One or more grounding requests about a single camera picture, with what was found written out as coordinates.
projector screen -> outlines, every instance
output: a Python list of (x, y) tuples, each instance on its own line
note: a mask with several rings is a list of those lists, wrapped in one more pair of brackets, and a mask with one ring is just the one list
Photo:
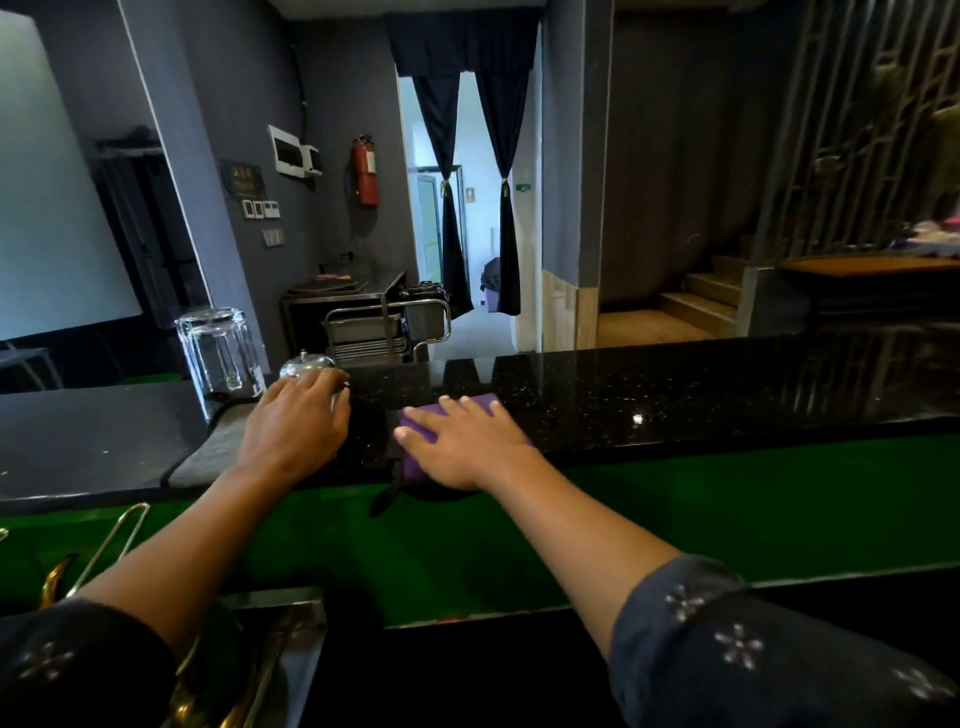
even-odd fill
[(0, 11), (0, 341), (139, 313), (36, 25)]

purple cleaning rag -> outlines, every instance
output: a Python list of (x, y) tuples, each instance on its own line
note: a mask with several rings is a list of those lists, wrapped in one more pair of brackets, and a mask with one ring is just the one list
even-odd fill
[[(488, 414), (492, 414), (490, 405), (497, 400), (497, 396), (478, 395), (477, 397), (471, 397), (471, 399), (487, 410)], [(440, 407), (438, 403), (426, 404), (423, 407), (417, 407), (417, 409), (421, 409), (426, 412), (436, 412), (438, 415), (446, 416), (444, 409)], [(427, 442), (430, 444), (437, 442), (437, 435), (430, 430), (414, 423), (409, 417), (403, 414), (403, 410), (400, 410), (397, 415), (398, 424), (400, 426), (410, 427), (410, 429), (416, 430), (423, 435), (423, 437), (425, 437)], [(418, 463), (415, 458), (406, 452), (403, 453), (403, 480), (407, 483), (426, 483), (430, 481), (430, 476), (423, 471), (423, 468), (420, 467), (420, 463)]]

person's left hand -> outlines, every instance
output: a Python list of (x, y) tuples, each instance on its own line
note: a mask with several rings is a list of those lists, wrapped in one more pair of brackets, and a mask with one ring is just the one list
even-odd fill
[[(347, 438), (350, 390), (339, 369), (281, 377), (257, 404), (237, 456), (247, 475), (283, 489), (326, 465)], [(331, 411), (333, 395), (340, 392)]]

wall sign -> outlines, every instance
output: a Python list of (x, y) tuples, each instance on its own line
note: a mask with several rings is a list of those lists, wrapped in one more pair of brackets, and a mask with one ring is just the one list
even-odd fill
[(220, 177), (230, 197), (240, 200), (267, 199), (267, 191), (263, 186), (263, 174), (256, 164), (221, 159)]

gray mat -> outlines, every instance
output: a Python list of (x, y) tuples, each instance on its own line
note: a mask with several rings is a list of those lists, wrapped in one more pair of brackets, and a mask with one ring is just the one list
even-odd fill
[(225, 410), (206, 441), (166, 477), (171, 488), (209, 485), (233, 465), (255, 404), (237, 404)]

